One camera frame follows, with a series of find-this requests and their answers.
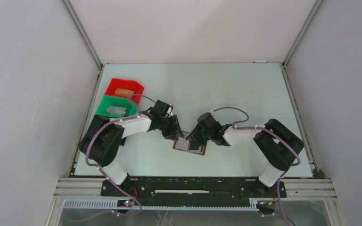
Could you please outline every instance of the metal frame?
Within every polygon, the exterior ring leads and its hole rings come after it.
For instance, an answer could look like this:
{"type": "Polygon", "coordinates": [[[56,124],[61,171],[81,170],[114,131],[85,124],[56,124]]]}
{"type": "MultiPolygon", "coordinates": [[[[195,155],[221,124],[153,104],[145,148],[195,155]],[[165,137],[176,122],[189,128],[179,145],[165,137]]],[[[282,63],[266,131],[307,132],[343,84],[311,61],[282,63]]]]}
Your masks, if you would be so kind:
{"type": "MultiPolygon", "coordinates": [[[[80,34],[83,42],[85,43],[89,53],[93,57],[97,67],[102,69],[103,65],[90,41],[86,31],[84,30],[70,0],[61,0],[64,4],[66,11],[68,12],[70,19],[73,21],[78,33],[80,34]]],[[[304,22],[298,36],[296,37],[291,49],[289,50],[285,60],[280,64],[282,74],[284,76],[285,84],[287,86],[288,94],[291,99],[291,103],[294,109],[296,120],[300,129],[300,133],[304,140],[306,147],[306,152],[309,158],[309,163],[314,172],[318,171],[320,168],[318,166],[318,161],[315,153],[312,151],[312,146],[309,141],[309,137],[304,128],[304,120],[302,118],[299,104],[296,100],[293,85],[288,76],[287,65],[289,64],[291,58],[293,57],[297,47],[299,46],[300,41],[304,37],[308,27],[310,26],[313,18],[317,14],[320,6],[324,0],[316,0],[313,5],[313,8],[308,15],[307,19],[304,22]]],[[[97,87],[99,85],[101,76],[98,77],[96,87],[94,89],[93,96],[90,101],[90,107],[87,112],[87,117],[85,119],[84,127],[82,133],[86,130],[86,125],[88,124],[89,117],[91,115],[91,107],[94,101],[94,97],[97,92],[97,87]]],[[[95,208],[91,203],[108,203],[107,206],[96,207],[95,209],[110,209],[113,207],[117,199],[124,199],[124,197],[101,197],[100,191],[102,188],[102,182],[104,178],[60,178],[55,190],[55,193],[52,198],[52,202],[49,208],[49,212],[45,221],[45,226],[57,226],[59,225],[60,217],[64,208],[79,206],[80,208],[95,208]]],[[[339,206],[339,202],[330,179],[283,179],[285,183],[285,188],[287,191],[287,197],[283,200],[286,201],[302,201],[302,200],[320,200],[324,201],[328,217],[331,223],[331,226],[345,226],[344,217],[339,206]]],[[[256,210],[255,203],[258,201],[263,201],[263,198],[251,198],[251,206],[246,208],[240,208],[236,210],[256,210]]],[[[158,210],[163,209],[163,207],[143,207],[147,210],[158,210]]],[[[189,210],[199,210],[199,208],[183,208],[189,210]]]]}

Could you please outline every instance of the red wire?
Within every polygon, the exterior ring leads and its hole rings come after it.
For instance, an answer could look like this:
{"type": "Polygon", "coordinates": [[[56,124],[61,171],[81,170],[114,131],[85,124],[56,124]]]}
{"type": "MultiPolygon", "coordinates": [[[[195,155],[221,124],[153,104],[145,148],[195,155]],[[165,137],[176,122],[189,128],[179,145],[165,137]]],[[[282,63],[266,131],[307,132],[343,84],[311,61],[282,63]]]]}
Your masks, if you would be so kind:
{"type": "Polygon", "coordinates": [[[133,189],[135,191],[135,198],[138,197],[137,189],[135,187],[130,187],[130,189],[133,189]]]}

